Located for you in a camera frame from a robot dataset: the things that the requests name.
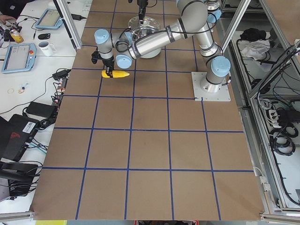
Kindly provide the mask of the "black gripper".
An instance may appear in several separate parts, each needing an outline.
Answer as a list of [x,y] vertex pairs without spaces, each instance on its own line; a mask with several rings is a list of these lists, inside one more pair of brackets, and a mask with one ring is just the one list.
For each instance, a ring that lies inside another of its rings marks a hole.
[[137,5],[139,6],[139,14],[145,14],[148,0],[137,0]]
[[114,71],[114,57],[108,59],[102,59],[103,65],[106,67],[106,74],[108,77],[113,78]]

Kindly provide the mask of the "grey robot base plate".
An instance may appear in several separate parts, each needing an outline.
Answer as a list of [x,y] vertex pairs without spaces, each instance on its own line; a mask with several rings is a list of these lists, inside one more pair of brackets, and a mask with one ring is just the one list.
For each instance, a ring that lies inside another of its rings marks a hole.
[[211,84],[206,80],[207,72],[192,72],[192,83],[195,101],[208,102],[230,102],[230,93],[227,85],[222,85],[225,78],[220,84]]

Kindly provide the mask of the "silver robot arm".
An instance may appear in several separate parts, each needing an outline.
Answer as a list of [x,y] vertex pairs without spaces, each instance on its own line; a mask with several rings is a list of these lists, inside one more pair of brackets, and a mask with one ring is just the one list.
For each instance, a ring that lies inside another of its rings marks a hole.
[[176,7],[180,17],[175,23],[141,37],[131,32],[130,28],[121,33],[109,33],[98,29],[94,33],[97,48],[91,55],[96,64],[101,60],[105,66],[102,76],[105,78],[126,77],[128,73],[116,72],[114,66],[127,69],[133,60],[152,53],[163,46],[180,39],[195,36],[200,47],[200,54],[206,64],[207,74],[200,81],[200,86],[207,93],[216,93],[229,74],[231,64],[224,57],[222,48],[214,41],[212,26],[221,16],[218,0],[178,0]]
[[131,67],[133,60],[139,59],[163,46],[180,39],[196,36],[200,53],[204,61],[221,54],[217,43],[213,40],[211,27],[221,16],[217,0],[178,0],[176,7],[180,17],[171,25],[151,33],[129,44],[124,50],[116,50],[116,63],[119,68]]

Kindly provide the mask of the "person hand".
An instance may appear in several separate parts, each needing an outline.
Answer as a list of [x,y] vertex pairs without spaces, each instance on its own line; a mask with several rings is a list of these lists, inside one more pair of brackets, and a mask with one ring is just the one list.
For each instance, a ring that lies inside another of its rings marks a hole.
[[0,15],[0,21],[3,23],[3,24],[6,24],[6,21],[9,20],[9,19],[12,19],[12,20],[16,20],[14,17],[12,16],[8,16],[8,15]]

